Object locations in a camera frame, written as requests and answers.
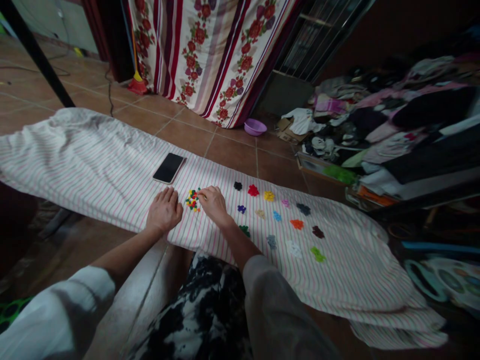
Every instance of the left hand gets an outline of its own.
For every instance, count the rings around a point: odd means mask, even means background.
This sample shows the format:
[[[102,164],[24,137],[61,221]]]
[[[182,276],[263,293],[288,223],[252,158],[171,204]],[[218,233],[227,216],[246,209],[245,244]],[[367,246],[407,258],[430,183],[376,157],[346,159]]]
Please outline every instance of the left hand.
[[[164,235],[182,220],[184,208],[179,203],[179,193],[166,187],[153,199],[146,218],[146,230],[160,231]]]

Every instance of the black pole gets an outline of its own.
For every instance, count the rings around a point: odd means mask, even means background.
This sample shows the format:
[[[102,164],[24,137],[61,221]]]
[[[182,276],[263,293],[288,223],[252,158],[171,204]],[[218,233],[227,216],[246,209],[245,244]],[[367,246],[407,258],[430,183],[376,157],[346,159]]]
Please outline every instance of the black pole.
[[[381,207],[367,212],[369,216],[378,220],[385,220],[393,216],[411,211],[449,203],[459,199],[469,198],[480,194],[480,180],[458,184],[443,190],[398,202],[394,205]]]
[[[75,104],[70,98],[69,93],[65,90],[54,68],[50,65],[49,60],[35,40],[34,35],[29,30],[22,16],[19,14],[17,8],[12,3],[12,0],[0,0],[0,12],[8,21],[21,44],[40,69],[42,75],[48,81],[63,106],[66,108],[74,108]]]

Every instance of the red broom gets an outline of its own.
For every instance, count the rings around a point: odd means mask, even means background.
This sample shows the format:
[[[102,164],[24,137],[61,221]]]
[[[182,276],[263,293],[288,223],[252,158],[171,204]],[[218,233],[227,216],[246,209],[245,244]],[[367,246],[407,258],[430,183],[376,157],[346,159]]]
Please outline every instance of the red broom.
[[[134,27],[131,27],[131,38],[133,40],[133,56],[135,61],[135,74],[133,75],[133,79],[131,80],[130,85],[128,85],[128,90],[131,92],[138,94],[138,95],[145,95],[148,93],[148,89],[145,86],[145,82],[140,76],[139,69],[137,66],[137,48],[135,46],[135,34],[134,34]]]

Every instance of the floral curtain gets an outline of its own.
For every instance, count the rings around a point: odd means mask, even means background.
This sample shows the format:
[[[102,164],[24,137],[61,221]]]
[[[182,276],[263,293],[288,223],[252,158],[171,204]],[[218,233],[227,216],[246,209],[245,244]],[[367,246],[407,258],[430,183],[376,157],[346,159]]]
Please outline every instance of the floral curtain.
[[[223,128],[239,125],[297,1],[129,0],[148,89]]]

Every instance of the purple plastic bowl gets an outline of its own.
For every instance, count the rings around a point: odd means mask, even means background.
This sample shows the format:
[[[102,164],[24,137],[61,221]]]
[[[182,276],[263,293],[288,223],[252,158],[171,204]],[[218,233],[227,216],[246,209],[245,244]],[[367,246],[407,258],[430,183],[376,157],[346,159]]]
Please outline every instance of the purple plastic bowl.
[[[267,131],[267,126],[263,122],[249,118],[245,121],[244,129],[247,134],[259,136]]]

